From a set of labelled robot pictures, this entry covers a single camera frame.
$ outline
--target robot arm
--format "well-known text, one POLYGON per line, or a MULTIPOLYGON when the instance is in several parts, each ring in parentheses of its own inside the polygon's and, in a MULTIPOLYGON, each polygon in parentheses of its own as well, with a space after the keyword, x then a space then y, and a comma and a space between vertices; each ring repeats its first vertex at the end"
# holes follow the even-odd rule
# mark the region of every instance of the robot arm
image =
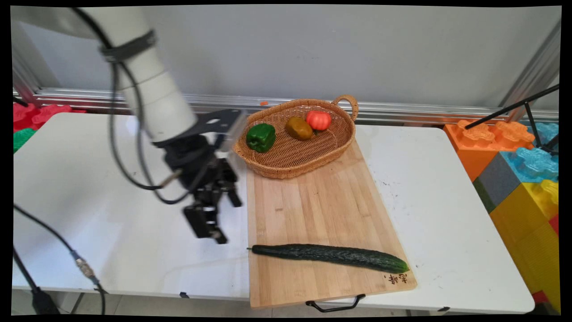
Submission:
MULTIPOLYGON (((120 47, 151 31, 140 7, 81 8, 108 38, 113 48, 120 47)), ((21 21, 72 36, 94 38, 86 22, 71 8, 11 7, 11 15, 21 21)), ((122 61, 130 70, 139 89, 145 130, 156 147, 166 151, 165 162, 182 185, 194 195, 194 203, 183 213, 199 238, 227 242, 218 227, 218 202, 227 193, 234 207, 241 202, 235 191, 236 174, 225 159, 217 159, 215 150, 224 151, 244 125, 239 110, 223 110, 196 115, 185 102, 173 77, 165 69, 155 46, 122 61), (214 145, 203 135, 219 133, 214 145)), ((139 106, 133 83, 118 68, 119 89, 134 115, 139 106)))
MULTIPOLYGON (((148 33, 149 27, 140 7, 81 8, 103 29, 114 47, 148 33)), ((12 17, 42 28, 82 38, 95 38, 86 23, 70 8, 10 8, 12 17)), ((145 130, 153 142, 162 142, 195 125, 197 117, 187 104, 173 77, 161 62, 157 49, 151 47, 124 62, 139 86, 145 111, 145 130)), ((120 69, 119 89, 133 114, 137 115, 135 91, 125 72, 120 69)))

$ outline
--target cucumber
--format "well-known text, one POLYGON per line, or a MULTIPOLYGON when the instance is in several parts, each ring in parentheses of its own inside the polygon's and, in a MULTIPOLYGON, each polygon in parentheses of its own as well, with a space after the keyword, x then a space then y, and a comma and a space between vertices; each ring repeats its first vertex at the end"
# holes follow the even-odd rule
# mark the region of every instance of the cucumber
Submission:
POLYGON ((403 260, 377 250, 313 244, 254 245, 251 249, 254 254, 288 260, 323 261, 396 274, 409 270, 403 260))

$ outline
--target wicker basket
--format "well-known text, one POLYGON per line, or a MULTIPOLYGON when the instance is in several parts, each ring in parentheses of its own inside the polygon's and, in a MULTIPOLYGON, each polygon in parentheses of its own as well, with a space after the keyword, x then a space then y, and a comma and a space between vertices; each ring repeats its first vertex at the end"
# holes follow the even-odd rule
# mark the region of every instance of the wicker basket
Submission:
POLYGON ((339 158, 353 141, 357 116, 358 102, 351 95, 341 95, 331 103, 309 99, 289 101, 250 115, 234 151, 262 176, 293 178, 339 158), (340 100, 347 100, 352 105, 351 116, 337 106, 340 100), (332 116, 329 128, 306 141, 290 137, 285 129, 288 119, 292 116, 306 119, 312 110, 328 112, 332 116), (276 141, 265 153, 256 152, 246 145, 248 130, 260 123, 270 124, 276 129, 276 141))

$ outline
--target white table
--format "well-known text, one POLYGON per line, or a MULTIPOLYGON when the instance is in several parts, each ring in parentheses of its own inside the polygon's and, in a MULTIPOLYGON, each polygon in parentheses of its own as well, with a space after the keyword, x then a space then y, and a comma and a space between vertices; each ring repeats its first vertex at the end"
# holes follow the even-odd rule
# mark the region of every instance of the white table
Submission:
MULTIPOLYGON (((221 201, 229 243, 197 239, 179 205, 167 206, 120 174, 107 116, 60 113, 14 155, 14 202, 59 231, 111 294, 248 300, 245 165, 230 155, 244 206, 221 201)), ((418 281, 414 290, 367 296, 359 306, 525 313, 534 302, 445 133, 437 128, 359 125, 356 140, 418 281)), ((135 158, 136 120, 117 116, 121 156, 135 158)), ((156 182, 169 169, 146 141, 156 182)), ((164 195, 183 192, 170 185, 164 195)), ((66 249, 14 213, 14 245, 44 290, 93 292, 66 249)), ((28 288, 13 264, 12 285, 28 288)), ((332 301, 337 304, 353 299, 332 301)))

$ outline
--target wooden cutting board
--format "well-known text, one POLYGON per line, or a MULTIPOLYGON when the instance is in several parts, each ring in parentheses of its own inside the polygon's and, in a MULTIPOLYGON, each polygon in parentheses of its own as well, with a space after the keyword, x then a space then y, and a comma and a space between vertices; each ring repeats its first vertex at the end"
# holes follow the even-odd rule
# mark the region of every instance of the wooden cutting board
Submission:
MULTIPOLYGON (((345 246, 378 250, 407 262, 355 141, 340 158, 292 179, 269 179, 249 170, 247 185, 249 247, 345 246)), ((389 274, 252 252, 249 266, 253 308, 396 292, 417 285, 412 271, 389 274)))

